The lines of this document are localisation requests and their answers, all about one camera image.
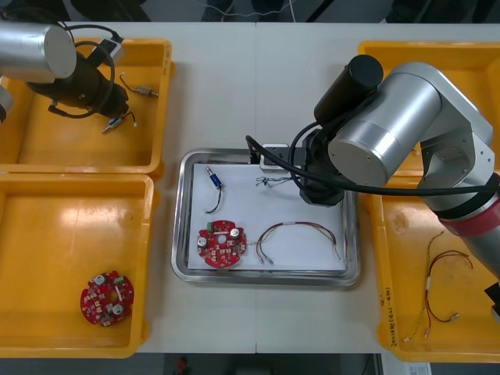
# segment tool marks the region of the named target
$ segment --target metal tray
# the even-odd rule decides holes
[[[248,150],[231,148],[207,148],[186,154],[180,164],[175,224],[173,228],[172,268],[184,281],[230,284],[286,284],[330,285],[346,287],[359,277],[361,253],[359,250],[358,206],[356,193],[345,192],[341,202],[341,217],[345,254],[344,271],[283,271],[283,270],[190,270],[189,228],[191,224],[191,190],[193,165],[201,164],[250,164]]]

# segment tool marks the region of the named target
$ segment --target red circuit board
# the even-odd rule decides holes
[[[102,273],[88,281],[81,292],[80,307],[86,320],[103,327],[120,322],[132,313],[134,287],[116,271]]]
[[[237,231],[237,236],[231,236],[232,230]],[[221,236],[225,239],[223,243],[219,242]],[[206,240],[204,246],[200,245],[200,238]],[[246,249],[246,234],[243,228],[237,228],[232,221],[214,221],[208,223],[206,229],[199,231],[198,254],[205,259],[205,263],[209,266],[215,268],[233,266],[240,260],[240,255],[243,255]]]

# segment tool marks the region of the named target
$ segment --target floor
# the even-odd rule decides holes
[[[180,355],[136,354],[128,359],[1,359],[0,375],[171,375]],[[187,355],[190,375],[374,375],[370,355]]]

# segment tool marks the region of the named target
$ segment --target white paper sheet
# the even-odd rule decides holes
[[[206,164],[194,165],[193,193],[191,201],[191,227],[189,236],[190,269],[212,269],[198,254],[197,237],[208,222],[233,221],[242,227],[247,241],[257,241],[259,236],[275,223],[309,221],[331,230],[337,238],[337,253],[331,242],[319,231],[299,225],[279,227],[268,241],[262,244],[263,251],[274,261],[261,264],[255,246],[248,246],[240,261],[232,270],[345,270],[344,241],[342,239],[341,207],[308,205],[299,197],[299,190],[288,181],[275,187],[256,186],[257,177],[283,177],[284,174],[264,174],[256,165],[209,164],[212,171],[224,184],[222,201],[213,214],[218,191],[206,172]]]

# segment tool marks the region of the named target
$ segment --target white table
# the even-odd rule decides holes
[[[170,267],[177,168],[194,148],[289,143],[364,40],[497,41],[497,25],[107,23],[127,38],[168,38],[177,75],[154,222],[140,352],[382,352],[375,265],[346,289],[188,284]],[[102,35],[84,30],[80,36]]]

